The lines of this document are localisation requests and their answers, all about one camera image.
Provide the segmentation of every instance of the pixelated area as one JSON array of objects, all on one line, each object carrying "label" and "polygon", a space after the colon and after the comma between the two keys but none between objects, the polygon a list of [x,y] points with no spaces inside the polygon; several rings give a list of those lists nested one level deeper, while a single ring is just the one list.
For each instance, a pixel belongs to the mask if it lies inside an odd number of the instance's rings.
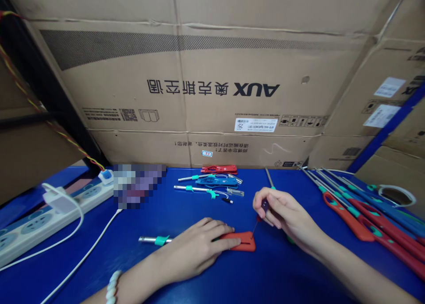
[{"label": "pixelated area", "polygon": [[140,209],[162,183],[166,171],[165,164],[114,165],[114,202],[118,208]]}]

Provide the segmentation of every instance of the blue plastic tool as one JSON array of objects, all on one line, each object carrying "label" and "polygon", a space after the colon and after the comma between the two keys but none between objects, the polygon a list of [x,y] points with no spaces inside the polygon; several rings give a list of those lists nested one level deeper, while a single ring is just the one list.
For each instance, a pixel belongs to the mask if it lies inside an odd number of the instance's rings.
[{"label": "blue plastic tool", "polygon": [[235,178],[213,178],[213,177],[206,177],[202,179],[196,180],[196,184],[202,184],[209,188],[215,188],[215,187],[229,187],[232,189],[238,188],[238,182]]}]

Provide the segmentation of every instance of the left hand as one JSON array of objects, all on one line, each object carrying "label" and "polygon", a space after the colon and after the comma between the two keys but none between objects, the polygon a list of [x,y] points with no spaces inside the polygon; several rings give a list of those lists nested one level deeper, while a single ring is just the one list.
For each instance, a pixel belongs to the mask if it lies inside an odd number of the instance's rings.
[{"label": "left hand", "polygon": [[158,263],[157,272],[163,272],[164,284],[187,280],[210,267],[222,251],[241,243],[240,238],[212,242],[235,228],[222,221],[204,218],[155,251],[152,256]]}]

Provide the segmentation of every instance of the white label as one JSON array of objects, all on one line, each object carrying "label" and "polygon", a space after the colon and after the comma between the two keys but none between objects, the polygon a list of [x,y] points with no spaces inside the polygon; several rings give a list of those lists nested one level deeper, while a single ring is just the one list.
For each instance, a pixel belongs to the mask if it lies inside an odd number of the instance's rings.
[{"label": "white label", "polygon": [[278,119],[236,118],[235,131],[274,132]]},{"label": "white label", "polygon": [[405,82],[406,80],[403,79],[388,77],[374,93],[374,95],[391,98]]},{"label": "white label", "polygon": [[401,107],[380,105],[363,124],[366,127],[383,128]]},{"label": "white label", "polygon": [[211,151],[205,151],[205,150],[202,150],[202,155],[203,155],[203,156],[209,156],[209,157],[212,157],[212,156],[213,156],[213,153],[212,153]]}]

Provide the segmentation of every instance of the cardboard box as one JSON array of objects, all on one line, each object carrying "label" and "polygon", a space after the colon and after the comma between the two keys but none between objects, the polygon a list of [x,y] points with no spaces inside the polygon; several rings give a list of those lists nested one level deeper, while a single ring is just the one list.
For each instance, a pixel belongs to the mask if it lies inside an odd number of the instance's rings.
[{"label": "cardboard box", "polygon": [[[383,38],[355,74],[325,126],[325,135],[375,136],[381,129],[363,124],[382,104],[404,104],[425,81],[424,60],[425,41]],[[395,86],[387,83],[388,78],[405,82]],[[383,88],[389,88],[389,94],[377,95]]]},{"label": "cardboard box", "polygon": [[384,35],[393,39],[425,41],[425,0],[403,0]]},{"label": "cardboard box", "polygon": [[28,19],[378,34],[400,0],[12,0]]},{"label": "cardboard box", "polygon": [[425,99],[414,107],[383,145],[425,159]]},{"label": "cardboard box", "polygon": [[347,170],[374,137],[321,136],[309,157],[309,169]]},{"label": "cardboard box", "polygon": [[275,135],[318,135],[371,46],[364,35],[31,25],[91,129],[262,134],[236,120],[268,119]]},{"label": "cardboard box", "polygon": [[417,203],[407,209],[425,218],[423,158],[382,146],[355,176],[367,184],[386,184],[405,188],[417,198]]},{"label": "cardboard box", "polygon": [[[0,120],[36,113],[0,61]],[[31,91],[31,99],[38,103]],[[80,160],[83,155],[45,123],[0,130],[0,205]]]},{"label": "cardboard box", "polygon": [[239,168],[296,168],[307,159],[318,139],[96,130],[92,134],[114,164],[151,163],[195,168],[214,164],[236,164]]}]

